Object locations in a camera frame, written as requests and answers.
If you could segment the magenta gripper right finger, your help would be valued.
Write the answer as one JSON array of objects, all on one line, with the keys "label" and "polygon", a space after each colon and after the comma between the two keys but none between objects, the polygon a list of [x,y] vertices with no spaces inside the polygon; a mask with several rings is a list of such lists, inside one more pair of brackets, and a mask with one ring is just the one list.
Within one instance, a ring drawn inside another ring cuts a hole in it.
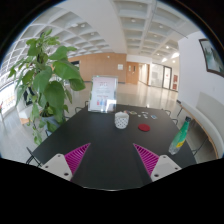
[{"label": "magenta gripper right finger", "polygon": [[167,155],[159,156],[138,144],[133,144],[133,146],[138,152],[152,181],[159,180],[181,170],[181,167]]}]

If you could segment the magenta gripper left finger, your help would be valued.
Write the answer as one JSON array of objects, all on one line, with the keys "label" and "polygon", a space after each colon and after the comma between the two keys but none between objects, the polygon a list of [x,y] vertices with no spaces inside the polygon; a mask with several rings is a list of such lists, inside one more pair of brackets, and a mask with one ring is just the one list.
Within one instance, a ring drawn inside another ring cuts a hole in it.
[{"label": "magenta gripper left finger", "polygon": [[42,166],[42,169],[70,181],[79,167],[89,146],[90,143],[87,143],[65,155],[56,154]]}]

